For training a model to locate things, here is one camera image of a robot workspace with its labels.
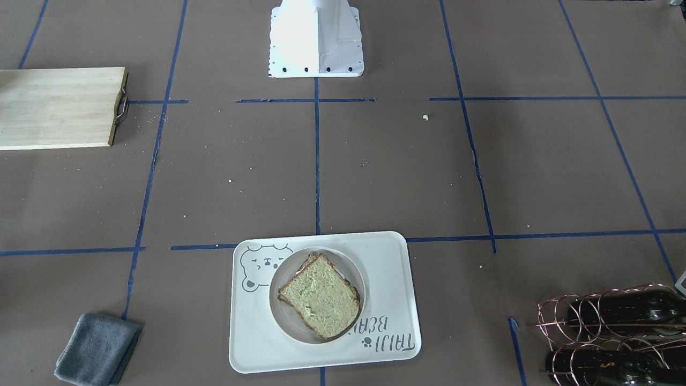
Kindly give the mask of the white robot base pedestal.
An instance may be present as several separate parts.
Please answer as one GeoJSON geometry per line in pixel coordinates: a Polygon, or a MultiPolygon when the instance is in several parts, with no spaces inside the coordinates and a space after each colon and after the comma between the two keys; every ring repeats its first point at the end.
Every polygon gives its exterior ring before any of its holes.
{"type": "Polygon", "coordinates": [[[282,1],[272,8],[268,76],[360,77],[360,13],[348,1],[282,1]]]}

